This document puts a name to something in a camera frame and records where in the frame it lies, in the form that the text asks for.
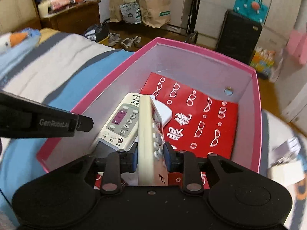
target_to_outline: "brown paper bag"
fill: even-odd
[[[122,13],[120,12],[119,5],[124,4],[124,0],[110,0],[109,10],[110,10],[110,22],[120,22],[122,21]]]
[[[142,21],[151,27],[162,27],[171,21],[171,0],[140,0]]]

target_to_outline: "pink box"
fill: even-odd
[[[70,138],[49,138],[37,153],[45,170],[54,170],[93,151],[94,141],[109,116],[129,92],[140,92],[151,72],[161,74],[218,100],[239,104],[231,159],[255,172],[261,156],[261,105],[253,68],[195,45],[156,38],[102,79],[72,112],[92,117],[90,132]],[[231,96],[225,89],[231,87]]]

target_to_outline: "remote control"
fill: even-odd
[[[141,96],[138,93],[128,93],[123,98],[92,143],[93,146],[101,141],[115,150],[129,151],[138,134]]]
[[[167,186],[162,119],[149,95],[140,98],[138,185]]]

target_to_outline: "white wardrobe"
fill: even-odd
[[[199,32],[198,44],[214,48],[219,37],[227,9],[233,9],[235,0],[201,0],[195,30]],[[259,46],[279,50],[288,41],[301,0],[263,0],[269,7]]]
[[[186,28],[192,0],[171,0],[171,25]]]
[[[286,122],[307,134],[307,65],[287,56],[275,83],[279,110]]]

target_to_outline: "pink box rim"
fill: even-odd
[[[260,93],[258,87],[258,80],[256,71],[250,66],[241,63],[238,60],[225,56],[221,53],[217,53],[215,51],[199,47],[196,45],[179,42],[175,40],[170,40],[166,38],[155,38],[140,50],[131,55],[128,59],[126,59],[122,64],[116,67],[113,71],[111,71],[105,78],[103,78],[91,91],[87,93],[79,103],[71,110],[73,113],[82,114],[84,111],[91,105],[91,103],[109,86],[112,82],[121,75],[128,67],[130,67],[137,59],[139,59],[142,55],[148,52],[151,48],[156,46],[157,44],[163,44],[167,46],[172,46],[176,48],[181,48],[187,51],[191,51],[194,53],[199,53],[210,58],[214,58],[216,60],[225,62],[234,67],[237,67],[245,72],[251,74],[252,82],[253,82],[253,92],[254,92],[254,116],[255,116],[255,126],[254,126],[254,146],[253,146],[253,154],[251,160],[250,169],[259,172],[260,166],[260,158],[261,158],[261,142],[262,142],[262,119],[261,119],[261,104],[260,104]],[[48,138],[41,149],[38,151],[36,158],[44,168],[46,172],[49,172],[48,168],[45,166],[44,161],[50,156],[53,149],[60,142],[61,138]]]

